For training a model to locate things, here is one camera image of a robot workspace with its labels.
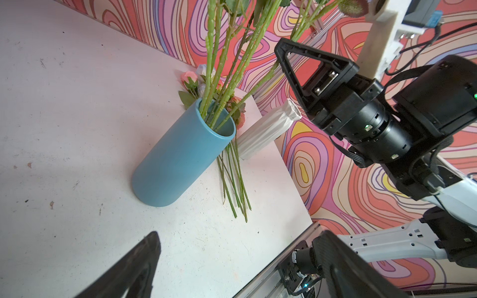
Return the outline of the white pale-blue flower stem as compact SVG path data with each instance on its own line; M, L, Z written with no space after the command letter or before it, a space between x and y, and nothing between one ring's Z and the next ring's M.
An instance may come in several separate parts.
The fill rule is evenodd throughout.
M311 6L312 6L313 1L306 1L306 6L303 8L303 4L300 6L300 11L298 14L297 21L293 27L292 33L290 35L290 39L294 42L297 42L299 38L303 35L304 31L308 30L310 26L312 26L312 23L315 23L318 21L322 16L327 14L329 11L335 9L341 1L316 1L317 6L315 10L310 13L311 11ZM260 79L254 87L246 94L243 96L243 98L235 103L234 106L231 106L232 109L229 110L229 113L227 114L226 118L220 123L220 124L215 124L212 123L212 126L214 129L221 128L227 120L232 118L232 116L245 104L245 101L260 87L262 87L265 83L267 83L270 79L272 79L273 75L275 74L277 68L279 67L279 62L276 60L276 62L273 64L273 66L269 69L269 71L266 73L266 75Z

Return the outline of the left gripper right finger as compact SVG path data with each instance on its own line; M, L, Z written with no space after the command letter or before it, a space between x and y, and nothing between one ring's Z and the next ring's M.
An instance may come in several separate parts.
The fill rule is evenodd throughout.
M312 241L314 261L333 298L406 298L335 234L326 230Z

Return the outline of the pink carnation flower stem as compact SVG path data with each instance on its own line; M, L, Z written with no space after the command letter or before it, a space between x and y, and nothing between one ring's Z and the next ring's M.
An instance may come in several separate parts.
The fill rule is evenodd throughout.
M201 117L205 119L207 110L209 108L208 96L211 90L211 77L212 77L212 68L214 67L215 58L214 54L214 38L216 36L216 13L219 12L220 1L208 1L207 9L207 37L206 37L206 50L207 50L207 64L206 64L206 74L205 74L205 91L204 96L199 107Z

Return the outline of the blue rose flower stem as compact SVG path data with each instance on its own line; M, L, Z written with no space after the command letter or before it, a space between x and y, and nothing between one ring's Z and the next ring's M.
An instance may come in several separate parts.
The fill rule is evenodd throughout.
M239 31L236 32L231 40L232 43L237 36L241 36L237 53L235 54L232 66L226 76L224 85L218 94L213 95L212 103L207 111L207 116L204 119L206 124L213 131L217 132L222 128L214 129L211 122L217 125L224 120L219 119L220 115L226 110L225 105L231 97L234 96L237 86L243 80L245 71L251 63L253 56L258 50L258 47L277 12L282 7L287 7L289 5L289 1L248 1L247 12L237 18L236 24L239 26ZM219 46L220 52L222 51L226 30L228 28L228 17L229 14L224 12L222 15L221 43ZM228 55L234 50L231 43Z

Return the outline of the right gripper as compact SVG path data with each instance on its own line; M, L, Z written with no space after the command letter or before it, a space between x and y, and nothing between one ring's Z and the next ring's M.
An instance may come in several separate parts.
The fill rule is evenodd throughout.
M412 139L390 106L380 103L383 86L358 75L352 60L281 38L274 49L299 105L309 120L327 135L350 144L337 148L360 168L399 160L411 149ZM290 63L295 54L319 62L302 85Z

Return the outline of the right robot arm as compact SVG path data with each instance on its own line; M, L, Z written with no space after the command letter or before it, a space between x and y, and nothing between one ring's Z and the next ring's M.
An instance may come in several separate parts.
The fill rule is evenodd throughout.
M477 120L477 66L449 55L404 71L409 80L386 102L386 87L358 74L351 60L281 39L275 54L308 119L356 166L381 165L396 188L432 208L420 219L359 236L326 230L311 244L291 245L274 272L289 295L326 281L334 298L402 298L373 261L446 259L477 265L477 184L438 158L454 135Z

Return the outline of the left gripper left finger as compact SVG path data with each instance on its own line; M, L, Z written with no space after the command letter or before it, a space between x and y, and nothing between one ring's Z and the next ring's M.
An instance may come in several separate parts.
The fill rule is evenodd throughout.
M79 298L149 298L160 254L159 235L156 231L150 232L77 296Z

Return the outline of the teal cylindrical vase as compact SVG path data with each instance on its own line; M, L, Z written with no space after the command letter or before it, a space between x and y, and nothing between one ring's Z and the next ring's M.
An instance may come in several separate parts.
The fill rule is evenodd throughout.
M200 104L187 108L135 169L132 190L144 204L174 203L235 137L233 119L215 132L202 119Z

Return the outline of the white ribbed vase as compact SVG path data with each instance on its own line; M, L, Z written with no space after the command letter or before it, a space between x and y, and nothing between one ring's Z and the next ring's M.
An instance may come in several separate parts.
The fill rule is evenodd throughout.
M274 108L260 118L237 140L238 156L247 160L284 134L296 121L302 118L298 106L292 99Z

